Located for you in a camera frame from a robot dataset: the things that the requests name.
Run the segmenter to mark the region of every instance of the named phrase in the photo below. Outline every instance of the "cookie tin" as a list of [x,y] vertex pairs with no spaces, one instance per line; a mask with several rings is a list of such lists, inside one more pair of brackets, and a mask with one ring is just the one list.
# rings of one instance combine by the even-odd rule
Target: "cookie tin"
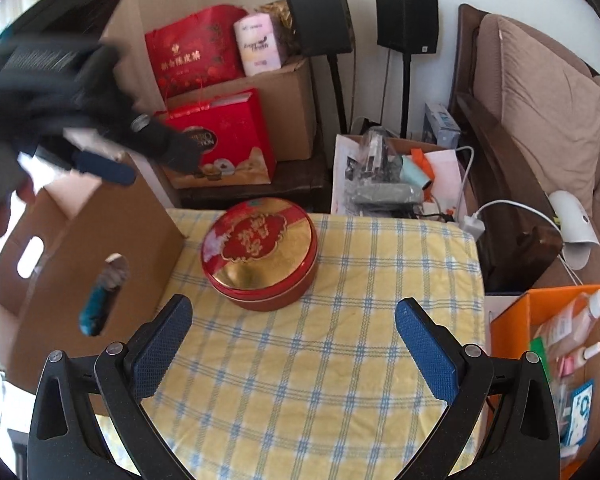
[[205,276],[248,310],[268,312],[297,301],[317,272],[318,241],[307,213],[279,198],[240,203],[202,243]]

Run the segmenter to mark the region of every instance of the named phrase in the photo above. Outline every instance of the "black speaker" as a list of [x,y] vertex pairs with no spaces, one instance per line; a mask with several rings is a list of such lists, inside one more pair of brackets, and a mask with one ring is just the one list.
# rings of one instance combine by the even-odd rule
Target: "black speaker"
[[355,36],[347,0],[286,0],[305,57],[347,54]]
[[438,0],[376,0],[378,45],[403,54],[435,54]]

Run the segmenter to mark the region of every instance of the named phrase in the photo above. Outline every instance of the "black oval logo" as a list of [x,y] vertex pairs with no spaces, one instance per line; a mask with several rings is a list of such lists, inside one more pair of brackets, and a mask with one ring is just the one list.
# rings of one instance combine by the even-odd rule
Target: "black oval logo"
[[184,132],[189,139],[196,141],[198,147],[203,150],[203,153],[210,152],[218,144],[218,136],[211,130],[207,130],[201,126],[190,126]]

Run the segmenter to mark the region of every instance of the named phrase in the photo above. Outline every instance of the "tin lid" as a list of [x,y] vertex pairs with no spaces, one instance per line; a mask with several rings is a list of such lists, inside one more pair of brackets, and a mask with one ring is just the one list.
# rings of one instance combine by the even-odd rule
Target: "tin lid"
[[205,236],[201,258],[219,292],[257,301],[299,282],[316,253],[314,226],[304,210],[287,200],[264,198],[222,215]]

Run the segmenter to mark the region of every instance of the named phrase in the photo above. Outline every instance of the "tablecloth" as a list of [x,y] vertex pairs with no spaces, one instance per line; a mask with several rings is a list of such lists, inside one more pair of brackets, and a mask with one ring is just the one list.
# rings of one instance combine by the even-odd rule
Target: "tablecloth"
[[[143,407],[195,478],[393,479],[445,404],[395,330],[413,296],[461,344],[484,342],[474,240],[430,221],[312,215],[318,273],[300,301],[243,310],[208,284],[200,245],[220,213],[173,210],[186,246],[162,304],[185,294],[193,322]],[[116,461],[132,463],[108,418]],[[477,451],[474,431],[456,465]]]

